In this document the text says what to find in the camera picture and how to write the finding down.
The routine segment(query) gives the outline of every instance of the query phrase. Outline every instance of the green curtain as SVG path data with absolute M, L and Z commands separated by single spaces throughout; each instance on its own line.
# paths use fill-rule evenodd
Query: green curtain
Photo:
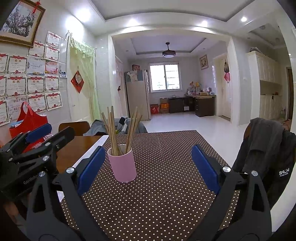
M 96 78 L 94 73 L 95 51 L 93 47 L 80 43 L 71 37 L 70 53 L 74 54 L 79 63 L 79 72 L 84 81 L 89 84 L 90 103 L 93 119 L 100 119 L 100 109 L 96 89 Z

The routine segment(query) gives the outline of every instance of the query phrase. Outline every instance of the chair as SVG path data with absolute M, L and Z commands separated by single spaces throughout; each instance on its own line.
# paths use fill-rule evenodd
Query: chair
M 61 123 L 59 125 L 59 131 L 67 128 L 72 127 L 75 131 L 75 136 L 83 136 L 90 129 L 90 125 L 87 121 L 78 121 L 78 122 L 68 122 L 68 123 Z

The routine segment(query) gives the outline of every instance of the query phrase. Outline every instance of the polka dot tablecloth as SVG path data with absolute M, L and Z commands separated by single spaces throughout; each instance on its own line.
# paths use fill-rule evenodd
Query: polka dot tablecloth
M 126 135 L 119 135 L 118 143 L 125 142 Z M 133 154 L 137 177 L 129 183 L 114 178 L 106 155 L 82 199 L 110 240 L 187 240 L 215 198 L 192 161 L 191 148 L 196 144 L 227 165 L 197 131 L 136 134 Z M 104 148 L 110 148 L 109 139 Z M 234 192 L 220 228 L 228 226 L 238 195 Z M 69 225 L 79 228 L 65 199 L 61 204 Z

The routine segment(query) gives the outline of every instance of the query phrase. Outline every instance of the pink cup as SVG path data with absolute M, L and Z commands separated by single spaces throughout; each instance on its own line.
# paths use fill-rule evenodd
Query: pink cup
M 118 146 L 122 152 L 125 151 L 126 145 Z M 109 148 L 107 154 L 115 179 L 122 183 L 128 183 L 134 180 L 137 176 L 137 170 L 133 158 L 133 150 L 131 149 L 128 153 L 122 156 L 113 156 L 111 153 L 111 148 Z

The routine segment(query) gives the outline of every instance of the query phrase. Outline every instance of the refrigerator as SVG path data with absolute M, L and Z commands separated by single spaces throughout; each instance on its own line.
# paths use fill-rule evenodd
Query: refrigerator
M 151 119 L 149 102 L 149 79 L 147 70 L 128 71 L 124 73 L 129 116 L 136 106 L 141 110 L 142 121 Z

